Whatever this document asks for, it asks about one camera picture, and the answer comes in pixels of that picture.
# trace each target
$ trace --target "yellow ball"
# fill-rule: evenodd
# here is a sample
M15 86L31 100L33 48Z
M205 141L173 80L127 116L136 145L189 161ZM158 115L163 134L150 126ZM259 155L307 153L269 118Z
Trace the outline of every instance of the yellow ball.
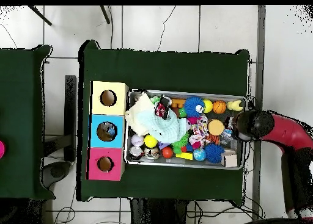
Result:
M208 99L204 99L203 102L204 102L204 104L205 104L203 113L209 113L209 112L211 112L212 109L213 109L213 104L212 104L212 102L211 102L210 100L208 100Z
M144 137L144 144L148 148L154 148L158 144L158 140L156 138L152 137L151 135L147 135Z

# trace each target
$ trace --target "orange basketball ball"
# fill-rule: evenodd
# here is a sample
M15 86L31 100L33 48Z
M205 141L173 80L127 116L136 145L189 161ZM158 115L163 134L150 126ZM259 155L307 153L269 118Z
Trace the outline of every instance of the orange basketball ball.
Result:
M224 101L221 100L217 100L213 103L213 111L214 113L217 114L222 114L225 112L226 110L226 103Z

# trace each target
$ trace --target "metal tray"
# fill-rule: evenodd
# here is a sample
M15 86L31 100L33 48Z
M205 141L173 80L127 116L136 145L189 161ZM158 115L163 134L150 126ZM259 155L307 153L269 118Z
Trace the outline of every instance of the metal tray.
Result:
M177 98L177 99L187 99L191 96L198 96L202 99L209 99L212 102L216 100L223 100L223 101L235 101L235 100L242 100L243 110L246 108L246 98L244 96L227 96L227 95L212 95L212 94L203 94L203 93L186 93L186 92L167 92L167 91L158 91L158 90L138 90L133 89L129 90L127 94L127 109L135 104L135 98L138 97L141 93L146 92L149 98L153 96L161 96L165 95L170 98ZM209 112L205 114L208 119L219 119L224 121L227 116L236 116L238 112L226 109L225 113L223 114L216 114L214 112ZM209 162L208 160L204 161L196 161L196 160L188 160L182 159L179 157L175 157L175 155L170 159L165 159L160 155L160 158L156 159L155 161L147 159L146 157L140 158L140 160L132 160L129 155L129 149L132 146L131 144L131 136L135 134L135 132L129 127L128 123L126 122L126 130L125 130L125 144L124 144L124 159L126 163L129 164L140 164L140 165L159 165L159 166L171 166L171 167L188 167L188 168L216 168L216 169L223 169L223 170L238 170L243 166L243 159L245 157L245 150L246 150L246 143L239 142L237 140L233 140L230 146L224 146L224 148L231 148L236 150L237 154L237 167L224 167L222 163L214 164Z

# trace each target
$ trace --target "blue box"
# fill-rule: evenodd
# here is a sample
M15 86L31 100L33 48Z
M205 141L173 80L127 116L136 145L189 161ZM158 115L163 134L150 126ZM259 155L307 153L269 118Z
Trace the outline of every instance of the blue box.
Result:
M97 128L99 124L109 122L115 125L117 135L111 141L105 142L98 138ZM124 143L124 116L120 115L91 115L91 148L123 148Z

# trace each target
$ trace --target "blue spiky ball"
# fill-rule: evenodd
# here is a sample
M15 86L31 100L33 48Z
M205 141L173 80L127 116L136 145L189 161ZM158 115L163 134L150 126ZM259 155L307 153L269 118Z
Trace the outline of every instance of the blue spiky ball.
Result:
M185 108L187 117L199 117L200 116L201 113L199 113L196 110L197 106L202 106L204 109L205 104L201 98L198 98L197 96L192 96L186 99L183 107Z
M205 148L205 153L207 155L207 160L211 163L222 162L221 154L225 152L221 145L209 144Z

